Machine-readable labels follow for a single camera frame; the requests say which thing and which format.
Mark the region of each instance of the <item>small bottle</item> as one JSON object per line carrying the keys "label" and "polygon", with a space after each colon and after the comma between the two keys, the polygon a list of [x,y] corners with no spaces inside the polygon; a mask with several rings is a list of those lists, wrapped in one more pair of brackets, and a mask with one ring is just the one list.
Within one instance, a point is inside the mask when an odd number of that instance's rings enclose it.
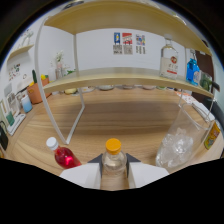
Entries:
{"label": "small bottle", "polygon": [[121,151],[121,142],[111,138],[106,142],[106,152],[102,156],[103,167],[108,175],[117,176],[124,172],[127,157]]}
{"label": "small bottle", "polygon": [[190,49],[190,61],[187,63],[186,80],[192,85],[198,86],[200,78],[200,69],[197,65],[195,50]]}
{"label": "small bottle", "polygon": [[178,52],[172,46],[172,36],[164,35],[166,45],[161,49],[160,76],[174,79],[178,72]]}
{"label": "small bottle", "polygon": [[51,137],[46,142],[47,147],[54,151],[55,160],[64,169],[70,169],[76,166],[82,165],[80,161],[75,157],[72,151],[65,147],[60,147],[56,138]]}

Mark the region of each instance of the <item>white container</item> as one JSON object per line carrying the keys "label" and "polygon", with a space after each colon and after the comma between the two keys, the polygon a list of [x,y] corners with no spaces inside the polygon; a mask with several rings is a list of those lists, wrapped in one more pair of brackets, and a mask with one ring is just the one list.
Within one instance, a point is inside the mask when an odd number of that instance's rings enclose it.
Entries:
{"label": "white container", "polygon": [[111,90],[114,88],[113,85],[103,85],[103,86],[98,86],[100,90]]}
{"label": "white container", "polygon": [[142,88],[143,88],[143,89],[150,89],[150,90],[151,90],[151,89],[155,89],[156,86],[143,85]]}
{"label": "white container", "polygon": [[22,99],[21,99],[21,103],[23,105],[23,110],[27,113],[29,111],[32,110],[32,104],[30,102],[30,98],[28,95],[24,96]]}

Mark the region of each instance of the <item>white wall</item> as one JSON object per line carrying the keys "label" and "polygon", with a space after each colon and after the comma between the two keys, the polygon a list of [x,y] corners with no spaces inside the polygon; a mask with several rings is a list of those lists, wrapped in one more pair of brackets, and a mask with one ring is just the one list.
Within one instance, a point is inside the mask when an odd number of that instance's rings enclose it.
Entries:
{"label": "white wall", "polygon": [[[30,38],[31,43],[35,44],[37,32],[42,21],[46,17],[60,12],[64,5],[65,4],[51,10],[31,24],[30,27],[27,27],[27,29],[29,28],[34,32],[33,36]],[[4,88],[9,83],[12,84],[12,92],[16,94],[18,91],[22,90],[33,81],[32,70],[34,69],[34,47],[32,47],[28,52],[24,52],[8,60],[10,53],[15,50],[18,45],[22,43],[22,41],[23,37],[20,36],[15,42],[11,51],[8,53],[0,72],[0,101],[3,99],[6,107],[7,103],[4,96]],[[74,69],[73,35],[55,28],[43,27],[41,38],[39,40],[39,70],[41,74],[48,74],[50,61],[52,60],[55,62],[56,52],[60,50],[64,51],[64,63],[67,65],[67,67],[70,66],[71,69]],[[9,81],[9,69],[17,64],[20,64],[20,76],[15,77],[13,80]]]}
{"label": "white wall", "polygon": [[[132,33],[133,55],[114,55],[114,32]],[[145,35],[146,54],[136,53],[136,34]],[[105,67],[137,67],[160,69],[161,48],[165,45],[162,36],[132,29],[101,29],[83,32],[77,35],[79,70]],[[186,75],[185,48],[173,42],[178,51],[178,75]]]}

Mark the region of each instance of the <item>wooden shelf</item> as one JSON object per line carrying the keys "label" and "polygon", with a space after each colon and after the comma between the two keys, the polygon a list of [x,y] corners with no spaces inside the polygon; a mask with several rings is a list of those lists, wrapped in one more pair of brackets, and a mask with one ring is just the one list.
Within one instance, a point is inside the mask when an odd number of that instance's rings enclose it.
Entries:
{"label": "wooden shelf", "polygon": [[19,54],[22,54],[22,53],[24,53],[24,52],[27,52],[27,51],[28,51],[30,48],[32,48],[33,46],[34,46],[34,44],[32,44],[32,45],[28,45],[28,46],[25,46],[25,47],[21,47],[21,48],[15,50],[15,51],[13,51],[13,52],[10,54],[8,60],[11,59],[11,58],[13,58],[13,57],[15,57],[16,55],[19,55]]}
{"label": "wooden shelf", "polygon": [[45,26],[71,34],[106,28],[127,28],[155,33],[168,33],[173,41],[211,55],[202,40],[177,18],[153,6],[130,1],[94,1],[68,8],[49,17]]}
{"label": "wooden shelf", "polygon": [[115,84],[168,86],[190,90],[213,98],[212,93],[200,86],[193,86],[185,80],[181,80],[181,77],[178,77],[178,80],[166,79],[159,76],[159,71],[144,68],[99,68],[73,72],[49,83],[43,89],[45,93],[51,93],[84,86]]}

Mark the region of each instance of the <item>juice bottle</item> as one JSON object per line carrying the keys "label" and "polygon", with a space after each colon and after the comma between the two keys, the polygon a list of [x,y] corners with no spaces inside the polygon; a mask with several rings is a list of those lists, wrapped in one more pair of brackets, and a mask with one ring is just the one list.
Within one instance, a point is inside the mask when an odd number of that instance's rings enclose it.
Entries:
{"label": "juice bottle", "polygon": [[65,147],[60,147],[56,138],[51,137],[46,142],[47,147],[55,153],[55,160],[64,169],[80,166],[80,161],[75,157],[72,151]]}

